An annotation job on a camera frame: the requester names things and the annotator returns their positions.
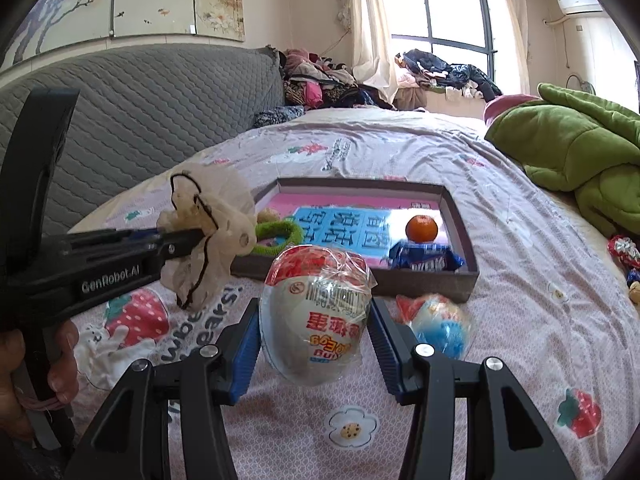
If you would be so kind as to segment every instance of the bed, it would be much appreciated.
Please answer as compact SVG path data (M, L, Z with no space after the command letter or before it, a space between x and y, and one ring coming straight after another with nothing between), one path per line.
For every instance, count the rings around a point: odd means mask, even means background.
M131 78L131 70L143 73ZM1 89L0 146L28 89L43 84L81 88L47 204L48 234L74 224L73 231L154 226L170 205L168 177L184 161L231 164L254 193L278 176L386 176L444 184L481 271L466 304L475 324L467 360L505 360L580 480L601 480L629 441L640 420L640 324L624 275L606 254L605 239L570 199L530 183L483 140L481 121L329 109L251 130L257 111L282 104L273 51L163 45L74 58ZM177 308L173 293L151 284L127 299L132 308L146 306L138 335L113 330L127 306L122 301L77 316L79 433L130 362L174 362L214 342L260 290L258 282L234 278L218 301L190 314ZM145 318L149 313L152 318ZM600 406L594 435L578 438L557 424L568 389L593 396ZM176 404L169 409L173 475L182 480L180 411ZM466 447L464 405L457 409L456 480L464 476ZM366 446L347 450L328 438L327 420L340 410L378 422ZM223 415L243 480L387 480L398 477L412 409L386 392L365 334L362 365L315 389L283 383L260 356L249 392Z
M469 118L318 110L250 130L190 160L232 164L253 192L278 176L387 176L444 184L460 209L481 269L466 304L476 324L467 359L503 357L553 429L577 477L600 480L640 419L638 314L626 296L622 273L604 263L604 238L577 221L561 198L550 199L530 183L482 140L483 134L481 121ZM124 192L74 230L153 226L168 206L169 173ZM159 284L146 289L146 298L160 301L169 317L168 334L155 343L117 349L118 341L104 329L105 307L74 319L82 333L82 386L74 403L81 430L122 366L140 356L156 364L171 362L215 340L222 326L239 320L248 300L259 295L260 283L233 279L219 302L195 315L180 311L174 295ZM240 478L398 477L412 409L396 405L386 393L366 335L362 354L362 366L343 380L313 390L283 383L258 358L249 392L224 411ZM593 396L601 407L602 422L593 436L578 438L557 424L559 406L573 388ZM345 406L359 407L380 422L370 446L346 454L325 438L327 416ZM179 414L177 406L172 409L172 463L180 463ZM463 410L459 405L455 479L463 478L465 464Z

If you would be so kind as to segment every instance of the red candy wrapper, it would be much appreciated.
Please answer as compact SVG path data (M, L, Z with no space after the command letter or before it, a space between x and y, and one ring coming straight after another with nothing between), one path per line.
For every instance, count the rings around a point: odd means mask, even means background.
M402 322L420 343L433 346L447 357L462 359L469 348L472 327L469 316L451 300L427 294L417 300L396 296Z
M640 251L635 242L623 235L616 235L607 245L609 254L631 269L640 269Z

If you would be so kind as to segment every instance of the black elastic band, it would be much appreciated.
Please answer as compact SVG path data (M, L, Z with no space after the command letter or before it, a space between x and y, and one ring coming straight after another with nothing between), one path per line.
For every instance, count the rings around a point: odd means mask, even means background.
M174 202L174 191L175 191L175 187L174 187L174 178L177 176L183 176L184 178L191 180L196 187L198 188L198 193L202 193L202 188L200 187L200 184L198 184L195 179L189 174L189 173L185 173L183 171L181 171L180 173L174 173L172 174L171 177L169 177L169 182L171 182L171 204L174 206L175 210L178 210L178 208L175 206L175 202Z
M193 203L196 203L196 202L200 202L200 205L202 206L202 209L204 210L204 212L207 214L209 218L211 218L211 221L213 222L213 225L216 226L216 229L219 230L220 227L218 226L218 222L216 222L216 219L213 218L213 215L211 214L211 206L208 204L205 204L199 195L196 195L193 197Z
M195 284L189 289L189 292L187 293L187 299L184 301L184 303L182 303L180 301L180 297L176 295L178 299L177 301L178 307L183 310L187 309L191 305L191 301L193 301L193 293L202 283L202 279L204 278L204 272L205 270L207 270L207 266L209 265L209 255L207 254L207 244L209 243L209 240L211 240L211 236L207 237L207 239L204 242L204 263L202 265L202 269L200 270L198 281L195 282Z

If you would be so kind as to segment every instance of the green plush toy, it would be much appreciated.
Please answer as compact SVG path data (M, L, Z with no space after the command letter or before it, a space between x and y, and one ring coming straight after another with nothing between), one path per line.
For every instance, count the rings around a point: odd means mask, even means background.
M255 236L258 241L268 240L277 236L286 237L283 243L275 247L256 245L252 254L261 254L263 256L278 256L287 247L300 245L304 239L302 227L290 220L258 224L255 227Z

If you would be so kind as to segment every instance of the orange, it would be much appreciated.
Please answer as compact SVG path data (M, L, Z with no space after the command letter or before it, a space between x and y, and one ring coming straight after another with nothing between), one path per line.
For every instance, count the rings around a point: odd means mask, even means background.
M404 228L406 237L417 244L433 242L438 236L438 224L427 215L416 215L407 222Z

